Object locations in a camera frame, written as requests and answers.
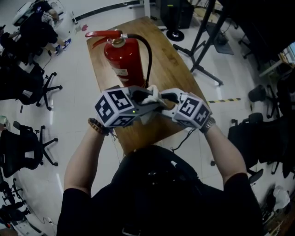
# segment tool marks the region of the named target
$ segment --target fire extinguisher hose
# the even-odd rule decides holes
[[[147,52],[148,52],[148,67],[147,67],[147,79],[146,79],[146,85],[145,88],[148,87],[148,81],[149,81],[149,75],[151,73],[151,68],[152,68],[152,62],[153,62],[153,55],[152,55],[152,49],[151,46],[149,45],[148,41],[141,37],[140,35],[136,34],[127,34],[128,38],[135,38],[140,40],[141,42],[144,43],[144,45],[147,47]]]

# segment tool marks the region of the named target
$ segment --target fire extinguisher label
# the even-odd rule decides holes
[[[127,76],[128,75],[128,71],[126,69],[118,69],[118,68],[112,68],[117,76]]]

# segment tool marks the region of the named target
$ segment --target white floor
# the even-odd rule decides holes
[[[119,8],[83,19],[79,23],[87,24],[87,31],[106,30],[141,17],[143,14],[143,9]],[[222,29],[226,29],[227,26],[228,24],[225,23]],[[190,49],[198,28],[199,26],[193,24],[191,28],[182,30],[185,39],[178,45]],[[258,78],[255,63],[249,62],[248,59],[244,60],[241,55],[241,51],[246,50],[237,43],[243,36],[242,30],[235,30],[231,26],[226,34],[235,55],[219,54],[214,46],[211,46],[201,62],[205,69],[223,80],[224,86],[217,86],[212,79],[198,71],[193,73],[207,100],[241,98],[240,101],[210,105],[213,116],[225,135],[228,133],[232,118],[241,122],[251,114],[250,103],[247,99],[248,92],[259,83],[267,83],[267,79]],[[24,189],[24,198],[38,218],[42,220],[43,217],[50,217],[55,224],[57,224],[61,210],[63,178],[67,163],[88,128],[87,119],[96,116],[94,102],[100,93],[84,35],[85,32],[82,31],[72,34],[72,44],[69,49],[58,57],[53,56],[45,68],[45,72],[49,75],[52,72],[58,74],[53,79],[52,86],[63,86],[63,90],[52,93],[49,104],[53,107],[53,111],[48,111],[45,106],[31,105],[24,106],[23,112],[20,113],[21,103],[19,101],[0,101],[0,115],[6,115],[11,123],[17,120],[21,124],[32,126],[35,130],[45,125],[45,139],[51,140],[55,137],[59,139],[58,143],[51,145],[48,149],[49,155],[59,163],[58,167],[52,166],[44,159],[43,166],[35,170],[21,169],[15,175]],[[206,39],[208,39],[208,34],[204,33],[201,41]],[[181,53],[180,55],[190,69],[191,60]],[[44,66],[48,60],[48,54],[44,53],[37,61]],[[253,107],[254,112],[261,112],[265,116],[266,106],[263,103],[255,103]],[[187,131],[184,130],[166,138],[159,145],[167,149],[176,147],[186,134]],[[176,151],[176,154],[195,168],[203,183],[223,189],[217,168],[210,166],[212,154],[200,132],[195,131]],[[120,144],[117,141],[113,143],[111,138],[107,137],[99,158],[93,194],[110,183],[122,156],[123,151]],[[261,168],[265,172],[253,186],[258,201],[263,200],[269,187],[274,184],[280,184],[290,191],[293,190],[295,183],[293,176],[289,175],[287,179],[284,179],[281,165],[275,175],[271,175],[271,166],[266,164],[258,164],[254,170]],[[54,235],[56,232],[56,226],[52,228],[47,222],[41,224],[34,215],[29,216],[29,220],[48,235]]]

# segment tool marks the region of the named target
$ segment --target red fire extinguisher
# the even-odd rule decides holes
[[[94,31],[85,35],[86,37],[104,36],[94,43],[97,45],[107,42],[104,53],[125,87],[137,85],[148,87],[149,75],[152,67],[152,49],[143,37],[136,34],[123,34],[120,30]],[[140,57],[139,45],[137,39],[142,41],[148,51],[147,79],[144,80],[142,72],[142,61]]]

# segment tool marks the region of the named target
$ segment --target wooden table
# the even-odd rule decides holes
[[[159,91],[179,88],[185,92],[192,92],[205,100],[198,84],[177,51],[148,17],[129,21],[113,29],[119,29],[123,33],[141,35],[149,42],[153,52],[153,64],[149,79],[150,85],[155,84]],[[99,88],[103,91],[116,85],[122,87],[120,80],[103,54],[105,44],[92,49],[92,45],[98,39],[98,37],[88,39],[87,45]],[[139,45],[142,68],[146,75],[148,51],[140,41]],[[183,127],[160,115],[157,115],[146,125],[142,125],[140,121],[135,121],[133,126],[115,129],[125,154],[154,144],[181,130],[183,130]]]

